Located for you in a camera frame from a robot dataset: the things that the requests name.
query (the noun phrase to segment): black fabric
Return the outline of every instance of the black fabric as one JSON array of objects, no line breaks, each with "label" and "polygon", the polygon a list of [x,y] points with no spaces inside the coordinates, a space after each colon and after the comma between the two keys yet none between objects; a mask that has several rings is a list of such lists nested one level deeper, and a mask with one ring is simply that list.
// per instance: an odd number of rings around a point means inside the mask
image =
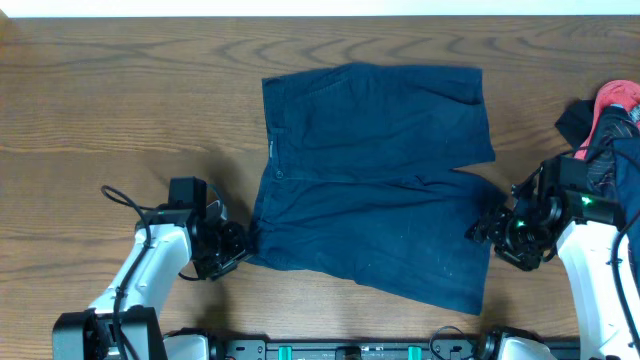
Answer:
[{"label": "black fabric", "polygon": [[252,262],[478,314],[505,196],[453,168],[492,161],[477,69],[351,64],[263,80],[269,161]]},{"label": "black fabric", "polygon": [[579,148],[591,133],[594,105],[595,100],[579,100],[567,107],[556,121],[556,129],[574,149]]},{"label": "black fabric", "polygon": [[[600,115],[591,144],[611,147],[616,139],[634,137],[640,137],[640,131],[631,122],[627,111],[620,107],[609,106]],[[592,190],[596,194],[617,199],[614,154],[599,151],[589,151],[587,154],[587,177]]]}]

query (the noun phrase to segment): black cloth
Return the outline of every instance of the black cloth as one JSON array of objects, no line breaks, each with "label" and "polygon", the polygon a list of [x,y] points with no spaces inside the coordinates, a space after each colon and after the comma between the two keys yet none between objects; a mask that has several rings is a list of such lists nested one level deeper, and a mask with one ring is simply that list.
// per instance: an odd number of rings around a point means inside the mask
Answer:
[{"label": "black cloth", "polygon": [[579,148],[591,133],[595,103],[595,100],[576,101],[556,121],[556,129],[574,149]]},{"label": "black cloth", "polygon": [[478,314],[505,196],[453,170],[493,161],[477,69],[351,64],[263,80],[269,161],[251,261]]},{"label": "black cloth", "polygon": [[[593,133],[591,144],[612,147],[614,140],[640,137],[640,131],[631,122],[629,113],[623,108],[609,106],[602,111]],[[616,158],[610,151],[587,152],[587,177],[592,190],[599,195],[618,199],[616,185]]]}]

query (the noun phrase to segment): green connector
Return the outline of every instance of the green connector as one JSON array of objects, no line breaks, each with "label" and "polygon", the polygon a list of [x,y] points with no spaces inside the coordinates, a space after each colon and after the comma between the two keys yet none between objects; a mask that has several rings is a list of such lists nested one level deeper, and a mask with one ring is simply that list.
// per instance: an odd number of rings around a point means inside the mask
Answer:
[{"label": "green connector", "polygon": [[293,360],[293,350],[291,346],[281,346],[278,348],[278,360]]},{"label": "green connector", "polygon": [[409,360],[422,360],[422,348],[419,346],[409,346]]}]

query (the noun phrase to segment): navy blue shorts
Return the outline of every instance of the navy blue shorts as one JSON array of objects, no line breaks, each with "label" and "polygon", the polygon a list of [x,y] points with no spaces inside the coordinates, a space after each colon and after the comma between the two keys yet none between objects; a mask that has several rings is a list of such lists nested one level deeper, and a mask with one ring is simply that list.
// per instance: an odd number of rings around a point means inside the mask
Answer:
[{"label": "navy blue shorts", "polygon": [[265,79],[263,93],[251,262],[479,314],[489,245],[464,232],[505,196],[453,169],[495,159],[481,71],[351,64]]}]

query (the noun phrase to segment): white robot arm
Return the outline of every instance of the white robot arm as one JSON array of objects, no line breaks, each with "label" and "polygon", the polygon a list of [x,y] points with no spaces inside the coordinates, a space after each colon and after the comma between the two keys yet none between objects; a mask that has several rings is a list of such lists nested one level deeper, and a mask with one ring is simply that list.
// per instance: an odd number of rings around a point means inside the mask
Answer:
[{"label": "white robot arm", "polygon": [[193,262],[198,278],[216,279],[251,254],[242,226],[227,221],[224,205],[206,205],[207,184],[174,178],[169,200],[142,214],[126,195],[109,187],[141,215],[134,246],[105,292],[80,313],[60,316],[53,330],[54,359],[216,358],[204,331],[183,329],[163,338],[157,316],[173,282]]},{"label": "white robot arm", "polygon": [[[497,256],[524,271],[557,254],[571,284],[580,358],[640,359],[635,325],[640,322],[640,299],[625,235],[628,226],[620,206],[591,194],[586,179],[583,161],[546,160],[512,188],[517,200],[513,210],[493,209],[467,237],[491,241]],[[489,334],[479,358],[553,359],[534,337],[506,333]]]}]

